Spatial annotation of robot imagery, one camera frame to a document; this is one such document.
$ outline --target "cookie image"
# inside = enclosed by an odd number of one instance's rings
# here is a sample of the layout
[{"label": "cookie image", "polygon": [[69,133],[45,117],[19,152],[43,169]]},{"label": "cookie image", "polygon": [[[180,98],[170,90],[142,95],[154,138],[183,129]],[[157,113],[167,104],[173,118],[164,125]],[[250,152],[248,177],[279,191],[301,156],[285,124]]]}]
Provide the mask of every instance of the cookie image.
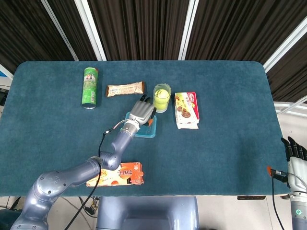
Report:
[{"label": "cookie image", "polygon": [[191,116],[191,114],[189,112],[182,112],[182,116],[184,118],[189,118]]}]

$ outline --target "biscuit package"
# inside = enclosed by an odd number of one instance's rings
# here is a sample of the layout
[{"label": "biscuit package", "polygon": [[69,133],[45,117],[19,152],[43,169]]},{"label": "biscuit package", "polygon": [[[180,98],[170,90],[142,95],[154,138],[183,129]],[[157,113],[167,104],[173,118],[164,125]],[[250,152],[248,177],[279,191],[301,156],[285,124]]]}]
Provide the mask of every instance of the biscuit package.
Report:
[{"label": "biscuit package", "polygon": [[175,116],[177,128],[198,129],[200,117],[195,92],[175,93]]},{"label": "biscuit package", "polygon": [[[97,183],[98,176],[86,182],[87,187],[94,187]],[[98,186],[115,186],[143,184],[142,164],[139,162],[121,163],[114,170],[101,169]]]}]

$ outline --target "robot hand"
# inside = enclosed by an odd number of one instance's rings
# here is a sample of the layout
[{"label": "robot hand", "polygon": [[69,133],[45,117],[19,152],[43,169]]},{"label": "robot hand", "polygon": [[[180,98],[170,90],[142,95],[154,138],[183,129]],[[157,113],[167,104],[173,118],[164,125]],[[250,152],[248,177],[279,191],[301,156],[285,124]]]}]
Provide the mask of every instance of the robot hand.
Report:
[{"label": "robot hand", "polygon": [[132,108],[129,119],[134,119],[139,122],[140,126],[146,125],[150,118],[153,118],[156,108],[150,104],[150,97],[146,98],[144,94],[139,101],[137,101]]},{"label": "robot hand", "polygon": [[281,138],[288,161],[288,184],[292,192],[307,193],[307,150],[291,137]]}]

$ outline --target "green felt surface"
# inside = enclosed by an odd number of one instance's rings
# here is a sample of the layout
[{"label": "green felt surface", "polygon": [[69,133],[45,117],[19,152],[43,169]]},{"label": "green felt surface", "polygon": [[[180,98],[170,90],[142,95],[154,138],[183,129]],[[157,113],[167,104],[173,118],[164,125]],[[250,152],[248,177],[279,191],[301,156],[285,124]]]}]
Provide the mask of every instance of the green felt surface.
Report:
[{"label": "green felt surface", "polygon": [[[83,70],[99,69],[97,107],[81,107]],[[0,196],[24,196],[39,175],[97,155],[102,133],[140,94],[105,97],[110,84],[167,83],[195,91],[198,130],[177,129],[174,99],[157,114],[154,138],[135,138],[122,161],[143,164],[143,185],[99,187],[96,195],[268,195],[266,166],[286,170],[282,136],[261,64],[240,61],[25,62],[0,120]],[[116,132],[107,136],[103,149]],[[85,196],[91,188],[70,188]],[[277,182],[276,193],[286,193]]]}]

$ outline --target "blue tray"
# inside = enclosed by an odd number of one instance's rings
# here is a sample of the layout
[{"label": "blue tray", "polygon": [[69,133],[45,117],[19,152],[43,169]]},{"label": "blue tray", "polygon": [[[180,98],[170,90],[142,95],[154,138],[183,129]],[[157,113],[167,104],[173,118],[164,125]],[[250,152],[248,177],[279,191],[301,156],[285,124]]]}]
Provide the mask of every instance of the blue tray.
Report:
[{"label": "blue tray", "polygon": [[[126,113],[125,119],[129,118],[130,112]],[[153,122],[150,126],[141,126],[140,130],[135,134],[135,137],[140,138],[154,138],[155,137],[155,130],[157,127],[157,117],[153,117]]]}]

